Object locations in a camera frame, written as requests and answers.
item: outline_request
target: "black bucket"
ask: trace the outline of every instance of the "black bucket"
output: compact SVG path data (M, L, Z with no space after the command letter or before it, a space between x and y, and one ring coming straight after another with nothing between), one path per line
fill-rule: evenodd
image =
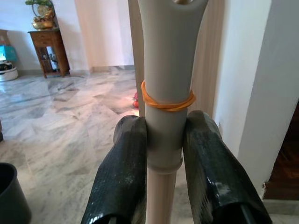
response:
M16 168L0 163L0 224L28 224L31 212L17 179Z

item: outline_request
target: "marble floor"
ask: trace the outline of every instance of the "marble floor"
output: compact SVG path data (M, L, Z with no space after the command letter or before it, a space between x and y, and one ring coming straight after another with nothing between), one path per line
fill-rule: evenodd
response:
M79 224L116 123L133 108L133 70L88 76L25 76L0 83L5 141L0 162L16 166L31 224ZM273 215L275 224L299 218ZM178 171L172 224L191 224L184 166Z

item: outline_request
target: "orange rubber band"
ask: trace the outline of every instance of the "orange rubber band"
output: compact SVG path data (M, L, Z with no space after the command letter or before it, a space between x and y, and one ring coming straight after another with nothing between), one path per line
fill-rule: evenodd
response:
M148 93L146 92L144 81L141 83L141 90L142 90L143 100L146 105L163 110L163 111L168 111L168 112L182 111L182 110L186 109L188 106L190 106L196 99L195 95L193 94L193 91L191 90L189 98L182 103L159 104L152 97L150 97L148 95Z

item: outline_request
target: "blue box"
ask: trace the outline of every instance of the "blue box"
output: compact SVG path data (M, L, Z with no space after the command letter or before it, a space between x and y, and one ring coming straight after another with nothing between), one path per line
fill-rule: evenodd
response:
M17 60L17 54L14 47L7 45L0 45L0 61L13 61Z

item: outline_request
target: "wooden cabinet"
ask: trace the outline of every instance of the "wooden cabinet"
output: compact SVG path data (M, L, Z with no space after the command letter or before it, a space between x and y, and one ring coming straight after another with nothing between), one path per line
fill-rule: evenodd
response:
M29 33L43 70L43 76L47 78L50 74L61 74L64 77L70 67L59 29L30 31Z

